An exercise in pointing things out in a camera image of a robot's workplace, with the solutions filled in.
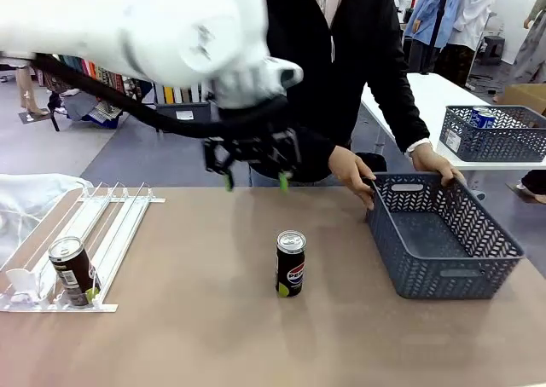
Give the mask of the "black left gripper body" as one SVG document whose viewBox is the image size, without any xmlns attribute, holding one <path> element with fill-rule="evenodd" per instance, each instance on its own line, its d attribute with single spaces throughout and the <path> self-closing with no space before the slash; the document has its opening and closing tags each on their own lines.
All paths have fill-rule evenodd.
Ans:
<svg viewBox="0 0 546 387">
<path fill-rule="evenodd" d="M 275 172 L 291 173 L 301 163 L 296 131 L 289 126 L 258 128 L 255 136 L 207 137 L 203 140 L 205 168 L 228 175 L 234 162 L 263 165 Z"/>
</svg>

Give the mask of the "person's right hand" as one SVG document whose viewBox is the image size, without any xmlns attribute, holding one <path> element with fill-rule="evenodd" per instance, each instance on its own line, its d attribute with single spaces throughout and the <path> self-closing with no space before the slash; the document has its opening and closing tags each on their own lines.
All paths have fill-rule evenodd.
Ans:
<svg viewBox="0 0 546 387">
<path fill-rule="evenodd" d="M 331 173 L 364 204 L 367 210 L 374 209 L 374 191 L 363 179 L 373 181 L 372 170 L 354 152 L 336 146 L 328 159 Z"/>
</svg>

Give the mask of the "person's left hand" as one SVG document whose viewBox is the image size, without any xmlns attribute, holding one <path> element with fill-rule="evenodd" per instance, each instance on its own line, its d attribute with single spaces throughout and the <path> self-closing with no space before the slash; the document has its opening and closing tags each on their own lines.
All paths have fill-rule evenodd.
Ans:
<svg viewBox="0 0 546 387">
<path fill-rule="evenodd" d="M 441 185 L 444 187 L 454 181 L 467 183 L 464 175 L 448 159 L 436 153 L 428 142 L 418 145 L 409 155 L 417 171 L 440 174 Z"/>
</svg>

